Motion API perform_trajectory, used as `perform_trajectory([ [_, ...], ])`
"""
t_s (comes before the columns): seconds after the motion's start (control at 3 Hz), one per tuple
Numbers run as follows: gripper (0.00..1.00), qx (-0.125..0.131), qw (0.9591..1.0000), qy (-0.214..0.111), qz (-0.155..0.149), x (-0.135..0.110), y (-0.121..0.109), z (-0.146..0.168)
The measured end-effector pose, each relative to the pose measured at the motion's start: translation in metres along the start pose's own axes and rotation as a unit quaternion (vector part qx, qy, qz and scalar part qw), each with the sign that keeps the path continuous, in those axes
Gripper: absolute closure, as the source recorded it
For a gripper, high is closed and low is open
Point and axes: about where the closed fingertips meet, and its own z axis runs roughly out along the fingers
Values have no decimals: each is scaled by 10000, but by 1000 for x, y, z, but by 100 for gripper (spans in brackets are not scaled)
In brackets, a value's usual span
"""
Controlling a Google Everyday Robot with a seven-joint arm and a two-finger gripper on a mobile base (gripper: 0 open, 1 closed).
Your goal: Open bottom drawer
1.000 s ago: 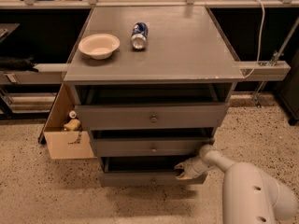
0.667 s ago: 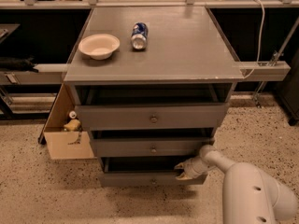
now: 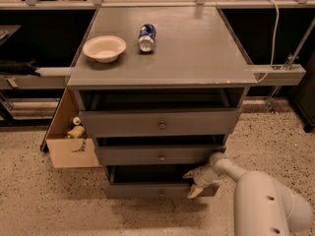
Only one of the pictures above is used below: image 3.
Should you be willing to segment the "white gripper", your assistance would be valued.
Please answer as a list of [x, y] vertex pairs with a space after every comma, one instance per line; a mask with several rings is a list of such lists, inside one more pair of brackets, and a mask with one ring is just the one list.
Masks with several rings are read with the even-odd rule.
[[210, 186], [214, 181], [224, 178], [225, 175], [217, 172], [210, 164], [200, 166], [194, 170], [188, 171], [183, 175], [183, 179], [192, 179], [194, 184], [189, 194], [187, 195], [188, 199], [194, 199], [200, 195], [204, 188]]

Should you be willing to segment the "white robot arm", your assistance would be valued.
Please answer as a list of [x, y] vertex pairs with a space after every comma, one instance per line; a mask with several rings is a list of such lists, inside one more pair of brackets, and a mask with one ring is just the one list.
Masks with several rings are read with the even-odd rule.
[[194, 181], [187, 198], [197, 197], [225, 176], [235, 182], [234, 236], [290, 236], [312, 225], [312, 206], [301, 195], [265, 172], [242, 168], [221, 152], [183, 175]]

